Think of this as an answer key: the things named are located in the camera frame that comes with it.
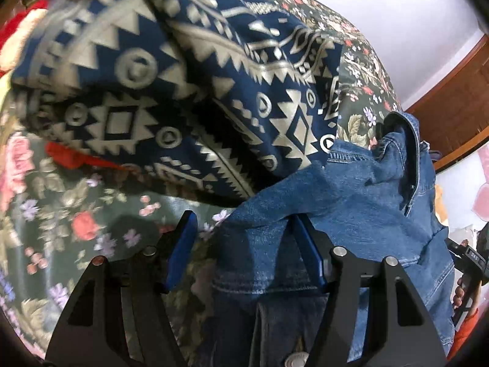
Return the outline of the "orange sleeve forearm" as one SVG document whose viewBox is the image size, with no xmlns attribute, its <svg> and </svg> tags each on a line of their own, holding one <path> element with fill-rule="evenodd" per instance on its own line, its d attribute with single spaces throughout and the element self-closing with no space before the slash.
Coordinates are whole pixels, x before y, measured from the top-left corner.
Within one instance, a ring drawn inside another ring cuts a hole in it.
<svg viewBox="0 0 489 367">
<path fill-rule="evenodd" d="M 474 327 L 478 323 L 478 320 L 479 320 L 479 311 L 478 308 L 476 307 L 475 310 L 470 315 L 467 315 L 466 319 L 462 323 L 462 326 L 456 332 L 453 345 L 447 355 L 448 360 L 451 360 L 455 356 L 455 354 L 457 354 L 457 352 L 462 348 L 463 344 L 468 339 Z"/>
</svg>

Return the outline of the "person's right hand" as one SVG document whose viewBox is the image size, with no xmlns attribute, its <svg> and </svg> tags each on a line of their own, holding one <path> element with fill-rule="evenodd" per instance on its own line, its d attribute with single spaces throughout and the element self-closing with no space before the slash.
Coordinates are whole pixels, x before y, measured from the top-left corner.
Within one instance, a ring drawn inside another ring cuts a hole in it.
<svg viewBox="0 0 489 367">
<path fill-rule="evenodd" d="M 465 297 L 465 291 L 462 288 L 462 282 L 463 282 L 464 276 L 460 277 L 459 280 L 457 281 L 457 287 L 454 291 L 454 296 L 453 296 L 453 307 L 455 309 L 459 308 L 462 305 L 462 302 Z M 468 315 L 471 317 L 475 315 L 478 311 L 478 304 L 480 301 L 480 293 L 481 293 L 481 285 L 478 286 L 476 292 L 474 293 L 474 298 L 472 301 L 472 306 L 470 311 L 468 312 Z"/>
</svg>

